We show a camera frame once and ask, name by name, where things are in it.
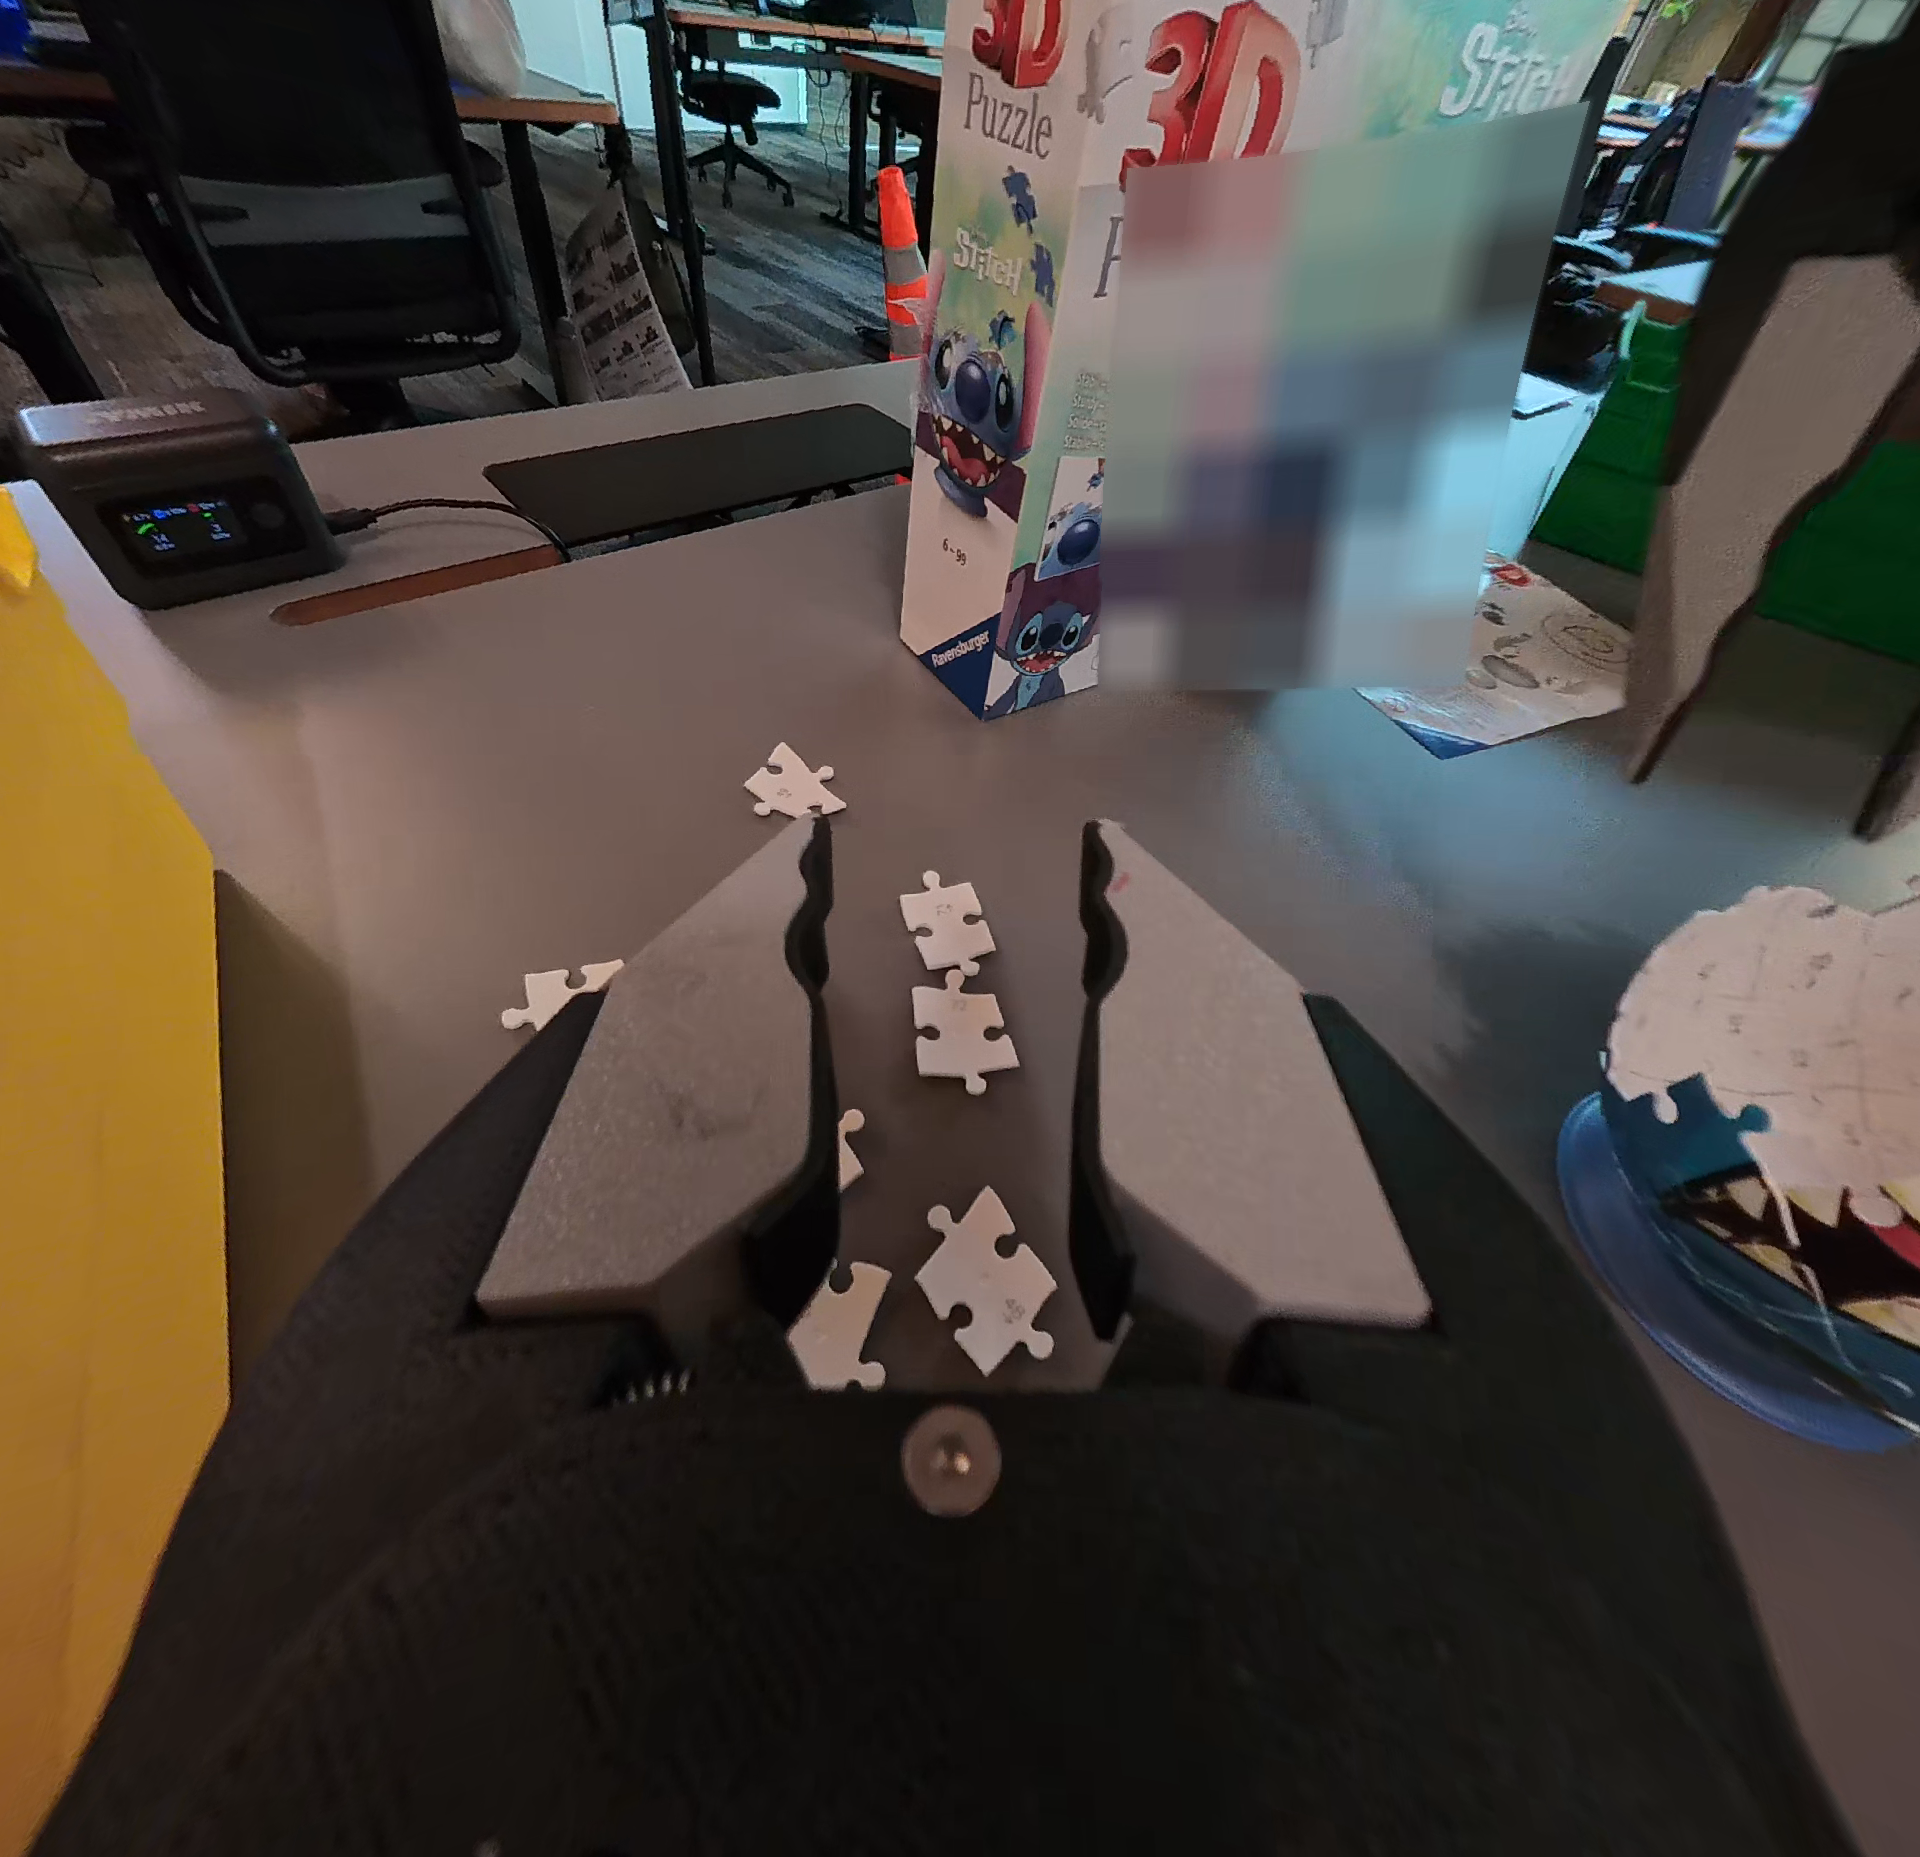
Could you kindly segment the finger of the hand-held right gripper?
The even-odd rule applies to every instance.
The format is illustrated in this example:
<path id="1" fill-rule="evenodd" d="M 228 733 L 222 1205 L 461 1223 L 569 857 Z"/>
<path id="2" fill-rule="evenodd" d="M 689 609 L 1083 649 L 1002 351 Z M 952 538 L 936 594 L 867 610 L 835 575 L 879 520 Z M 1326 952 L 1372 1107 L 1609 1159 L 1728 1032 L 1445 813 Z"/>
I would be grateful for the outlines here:
<path id="1" fill-rule="evenodd" d="M 1625 771 L 1659 765 L 1788 525 L 1887 409 L 1887 258 L 1793 265 L 1659 503 L 1625 686 Z"/>
<path id="2" fill-rule="evenodd" d="M 1869 597 L 1857 642 L 1912 672 L 1907 714 L 1887 739 L 1854 817 L 1853 835 L 1880 841 L 1916 821 L 1919 810 L 1919 598 Z"/>

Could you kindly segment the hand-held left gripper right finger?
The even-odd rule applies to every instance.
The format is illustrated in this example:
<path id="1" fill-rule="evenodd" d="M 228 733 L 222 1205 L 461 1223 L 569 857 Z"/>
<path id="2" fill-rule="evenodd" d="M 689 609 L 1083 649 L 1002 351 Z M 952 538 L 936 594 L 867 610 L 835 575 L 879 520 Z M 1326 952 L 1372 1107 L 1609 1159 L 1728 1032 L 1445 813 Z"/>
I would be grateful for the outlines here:
<path id="1" fill-rule="evenodd" d="M 1070 1270 L 1098 1344 L 1142 1312 L 1237 1350 L 1270 1321 L 1428 1325 L 1303 986 L 1121 823 L 1085 825 Z"/>

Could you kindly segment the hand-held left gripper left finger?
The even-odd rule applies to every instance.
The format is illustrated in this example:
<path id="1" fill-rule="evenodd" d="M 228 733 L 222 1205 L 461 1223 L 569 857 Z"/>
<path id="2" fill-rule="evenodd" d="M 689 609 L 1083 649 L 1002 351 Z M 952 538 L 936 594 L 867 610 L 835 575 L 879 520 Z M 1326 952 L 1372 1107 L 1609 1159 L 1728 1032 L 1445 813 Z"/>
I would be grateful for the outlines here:
<path id="1" fill-rule="evenodd" d="M 489 1317 L 801 1321 L 842 1237 L 833 850 L 830 821 L 784 825 L 598 995 L 480 1280 Z"/>

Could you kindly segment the partly built puzzle ball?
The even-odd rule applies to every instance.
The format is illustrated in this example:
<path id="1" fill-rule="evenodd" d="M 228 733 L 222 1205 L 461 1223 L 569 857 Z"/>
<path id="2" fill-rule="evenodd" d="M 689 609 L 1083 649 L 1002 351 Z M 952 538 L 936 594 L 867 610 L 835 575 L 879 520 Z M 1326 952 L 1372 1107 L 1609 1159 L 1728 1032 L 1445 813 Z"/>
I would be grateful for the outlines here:
<path id="1" fill-rule="evenodd" d="M 1692 915 L 1628 984 L 1602 1085 L 1692 1281 L 1916 1416 L 1916 898 L 1758 887 Z"/>

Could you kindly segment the puzzle instruction leaflet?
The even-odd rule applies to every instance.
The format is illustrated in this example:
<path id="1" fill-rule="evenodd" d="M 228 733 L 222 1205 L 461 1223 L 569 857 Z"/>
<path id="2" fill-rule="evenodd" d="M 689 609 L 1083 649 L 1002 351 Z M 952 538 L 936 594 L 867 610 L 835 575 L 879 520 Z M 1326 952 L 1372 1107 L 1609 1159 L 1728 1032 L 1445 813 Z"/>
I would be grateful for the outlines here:
<path id="1" fill-rule="evenodd" d="M 1469 667 L 1430 690 L 1361 690 L 1428 755 L 1456 759 L 1622 706 L 1631 634 L 1527 565 L 1489 553 Z"/>

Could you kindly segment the blue puzzle ball stand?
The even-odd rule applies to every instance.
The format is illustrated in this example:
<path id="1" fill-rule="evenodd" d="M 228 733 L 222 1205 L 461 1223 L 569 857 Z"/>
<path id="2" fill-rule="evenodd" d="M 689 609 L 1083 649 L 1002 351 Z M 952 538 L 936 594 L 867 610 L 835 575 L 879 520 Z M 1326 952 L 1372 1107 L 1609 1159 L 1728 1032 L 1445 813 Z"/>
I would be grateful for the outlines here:
<path id="1" fill-rule="evenodd" d="M 1557 1190 L 1573 1242 L 1673 1366 L 1788 1437 L 1850 1456 L 1916 1447 L 1916 1413 L 1888 1409 L 1695 1281 L 1662 1242 L 1657 1205 L 1625 1172 L 1598 1094 L 1568 1111 L 1557 1148 Z"/>

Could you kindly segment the printed cardboard puzzle box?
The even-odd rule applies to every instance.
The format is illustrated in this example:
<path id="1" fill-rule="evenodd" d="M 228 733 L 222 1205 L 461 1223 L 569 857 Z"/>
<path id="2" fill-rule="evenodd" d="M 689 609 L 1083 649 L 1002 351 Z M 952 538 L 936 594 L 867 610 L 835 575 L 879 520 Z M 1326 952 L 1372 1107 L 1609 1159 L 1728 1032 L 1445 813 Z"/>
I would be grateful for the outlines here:
<path id="1" fill-rule="evenodd" d="M 976 718 L 1098 678 L 1125 187 L 1575 101 L 1625 0 L 949 0 L 900 636 Z"/>

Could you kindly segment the green storage bin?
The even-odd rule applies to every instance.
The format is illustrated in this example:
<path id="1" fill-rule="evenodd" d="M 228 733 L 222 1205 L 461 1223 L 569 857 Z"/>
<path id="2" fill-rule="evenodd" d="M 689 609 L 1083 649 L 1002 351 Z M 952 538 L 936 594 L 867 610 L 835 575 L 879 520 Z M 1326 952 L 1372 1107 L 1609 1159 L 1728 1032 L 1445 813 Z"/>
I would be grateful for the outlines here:
<path id="1" fill-rule="evenodd" d="M 1687 323 L 1647 316 L 1545 507 L 1534 538 L 1644 569 L 1682 381 Z M 1865 464 L 1770 556 L 1763 619 L 1919 663 L 1919 415 L 1909 399 Z"/>

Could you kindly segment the yellow plastic bin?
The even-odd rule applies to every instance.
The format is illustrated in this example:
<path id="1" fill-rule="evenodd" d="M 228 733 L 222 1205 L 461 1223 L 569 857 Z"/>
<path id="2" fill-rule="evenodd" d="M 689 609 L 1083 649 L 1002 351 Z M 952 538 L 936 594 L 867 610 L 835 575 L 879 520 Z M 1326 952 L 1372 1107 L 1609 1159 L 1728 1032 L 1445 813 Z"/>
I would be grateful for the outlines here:
<path id="1" fill-rule="evenodd" d="M 214 862 L 126 713 L 4 497 L 4 1854 L 74 1772 L 228 1412 Z"/>

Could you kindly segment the black desk pad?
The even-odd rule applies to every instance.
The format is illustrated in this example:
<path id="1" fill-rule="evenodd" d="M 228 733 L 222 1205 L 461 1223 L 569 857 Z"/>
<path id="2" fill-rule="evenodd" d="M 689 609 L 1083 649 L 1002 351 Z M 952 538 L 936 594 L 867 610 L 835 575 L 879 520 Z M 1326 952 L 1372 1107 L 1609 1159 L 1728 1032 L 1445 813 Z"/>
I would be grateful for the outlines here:
<path id="1" fill-rule="evenodd" d="M 588 549 L 890 483 L 909 473 L 910 454 L 899 419 L 872 404 L 833 404 L 501 460 L 485 474 L 566 549 Z"/>

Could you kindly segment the grey portable power station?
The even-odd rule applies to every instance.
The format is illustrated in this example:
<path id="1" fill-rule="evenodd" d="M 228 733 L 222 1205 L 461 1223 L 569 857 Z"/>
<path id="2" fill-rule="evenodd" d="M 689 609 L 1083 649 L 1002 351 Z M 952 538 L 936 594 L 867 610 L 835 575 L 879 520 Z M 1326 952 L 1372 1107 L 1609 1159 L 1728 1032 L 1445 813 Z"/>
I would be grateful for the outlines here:
<path id="1" fill-rule="evenodd" d="M 37 404 L 14 415 L 8 440 L 19 471 L 142 613 L 345 566 L 295 449 L 240 393 Z"/>

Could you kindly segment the orange traffic cone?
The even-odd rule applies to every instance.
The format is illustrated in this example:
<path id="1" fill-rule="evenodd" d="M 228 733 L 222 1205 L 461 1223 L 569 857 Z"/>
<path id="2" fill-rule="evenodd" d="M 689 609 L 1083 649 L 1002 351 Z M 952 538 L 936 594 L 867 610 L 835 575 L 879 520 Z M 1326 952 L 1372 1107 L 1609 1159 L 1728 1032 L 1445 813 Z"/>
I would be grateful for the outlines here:
<path id="1" fill-rule="evenodd" d="M 902 167 L 885 165 L 876 182 L 886 355 L 890 361 L 910 361 L 925 355 L 934 287 L 923 253 L 916 199 Z"/>

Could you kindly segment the background office desk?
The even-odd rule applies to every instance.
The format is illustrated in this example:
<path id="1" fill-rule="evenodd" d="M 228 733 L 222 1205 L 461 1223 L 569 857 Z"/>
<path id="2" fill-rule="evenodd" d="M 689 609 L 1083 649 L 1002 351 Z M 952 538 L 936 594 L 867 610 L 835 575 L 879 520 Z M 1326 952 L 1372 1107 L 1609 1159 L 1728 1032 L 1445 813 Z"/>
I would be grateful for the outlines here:
<path id="1" fill-rule="evenodd" d="M 896 25 L 861 10 L 861 0 L 837 0 L 823 12 L 807 4 L 765 0 L 665 0 L 670 68 L 674 71 L 677 33 L 701 28 L 712 61 L 767 86 L 773 68 L 840 76 L 849 93 L 847 117 L 847 200 L 835 214 L 849 231 L 876 239 L 869 225 L 871 171 L 900 160 L 900 139 L 921 145 L 916 156 L 902 162 L 913 195 L 921 241 L 932 235 L 934 160 L 939 140 L 939 97 L 943 93 L 943 36 L 913 25 Z"/>

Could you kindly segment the black office chair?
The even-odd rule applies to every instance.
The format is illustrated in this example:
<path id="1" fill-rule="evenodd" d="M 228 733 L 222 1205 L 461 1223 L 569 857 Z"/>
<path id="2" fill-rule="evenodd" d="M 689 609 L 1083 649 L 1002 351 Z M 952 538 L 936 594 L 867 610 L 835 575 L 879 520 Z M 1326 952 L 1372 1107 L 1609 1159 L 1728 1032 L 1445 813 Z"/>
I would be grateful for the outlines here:
<path id="1" fill-rule="evenodd" d="M 430 0 L 74 2 L 114 109 L 67 147 L 193 329 L 283 388 L 516 355 Z"/>
<path id="2" fill-rule="evenodd" d="M 791 180 L 756 154 L 758 117 L 778 107 L 778 94 L 765 83 L 712 61 L 704 46 L 704 31 L 689 28 L 677 33 L 677 36 L 674 63 L 683 109 L 686 115 L 714 122 L 723 131 L 718 145 L 689 153 L 689 172 L 707 180 L 708 172 L 718 169 L 724 209 L 733 209 L 733 188 L 742 171 L 765 179 L 768 190 L 792 209 L 797 192 Z"/>

